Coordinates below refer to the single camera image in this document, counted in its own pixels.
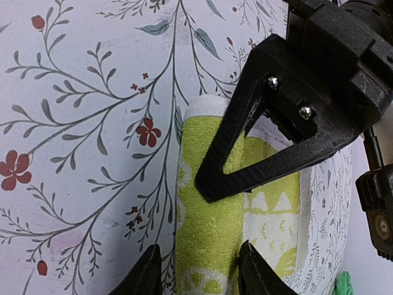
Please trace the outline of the green microfiber towel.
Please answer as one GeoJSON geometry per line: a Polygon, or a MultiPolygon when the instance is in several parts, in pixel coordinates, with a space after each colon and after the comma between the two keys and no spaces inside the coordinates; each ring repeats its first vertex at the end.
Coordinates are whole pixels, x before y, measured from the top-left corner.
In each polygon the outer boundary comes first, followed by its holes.
{"type": "Polygon", "coordinates": [[[351,284],[351,276],[349,272],[343,271],[339,274],[335,282],[333,295],[353,295],[354,290],[351,284]]]}

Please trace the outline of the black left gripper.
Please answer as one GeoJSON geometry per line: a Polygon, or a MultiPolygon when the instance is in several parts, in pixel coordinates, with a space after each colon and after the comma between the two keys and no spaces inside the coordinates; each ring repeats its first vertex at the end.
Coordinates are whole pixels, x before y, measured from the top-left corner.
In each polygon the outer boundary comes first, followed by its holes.
{"type": "Polygon", "coordinates": [[[358,123],[392,103],[392,1],[288,1],[287,40],[358,123]]]}

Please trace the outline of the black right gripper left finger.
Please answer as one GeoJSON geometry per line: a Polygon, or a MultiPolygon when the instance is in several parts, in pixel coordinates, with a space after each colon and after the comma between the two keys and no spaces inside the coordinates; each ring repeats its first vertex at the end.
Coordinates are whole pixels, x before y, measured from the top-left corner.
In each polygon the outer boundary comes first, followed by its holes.
{"type": "Polygon", "coordinates": [[[109,295],[161,295],[161,251],[150,245],[109,295]]]}

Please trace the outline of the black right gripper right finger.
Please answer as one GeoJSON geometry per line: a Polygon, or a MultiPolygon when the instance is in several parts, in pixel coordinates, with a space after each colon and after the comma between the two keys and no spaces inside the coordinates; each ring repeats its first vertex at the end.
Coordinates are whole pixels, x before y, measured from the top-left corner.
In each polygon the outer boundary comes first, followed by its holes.
{"type": "Polygon", "coordinates": [[[248,240],[241,245],[239,251],[238,272],[240,294],[296,295],[248,240]]]}

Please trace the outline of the yellow-green crocodile towel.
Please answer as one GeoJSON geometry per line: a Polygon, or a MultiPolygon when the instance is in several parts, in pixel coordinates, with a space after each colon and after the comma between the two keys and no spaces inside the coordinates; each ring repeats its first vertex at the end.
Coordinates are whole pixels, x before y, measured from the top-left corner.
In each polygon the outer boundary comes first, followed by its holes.
{"type": "Polygon", "coordinates": [[[194,185],[228,100],[201,95],[185,111],[177,176],[175,274],[178,294],[238,294],[236,259],[249,241],[279,278],[306,265],[311,170],[208,203],[194,185]]]}

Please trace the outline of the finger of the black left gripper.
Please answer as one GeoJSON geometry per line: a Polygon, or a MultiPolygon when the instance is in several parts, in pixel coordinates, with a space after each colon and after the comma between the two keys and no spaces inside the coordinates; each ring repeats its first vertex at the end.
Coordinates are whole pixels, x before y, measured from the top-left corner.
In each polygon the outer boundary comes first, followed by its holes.
{"type": "Polygon", "coordinates": [[[312,167],[351,144],[381,117],[381,86],[363,69],[332,85],[278,35],[254,47],[195,186],[216,202],[312,167]],[[277,153],[226,172],[235,143],[260,131],[277,153]]]}

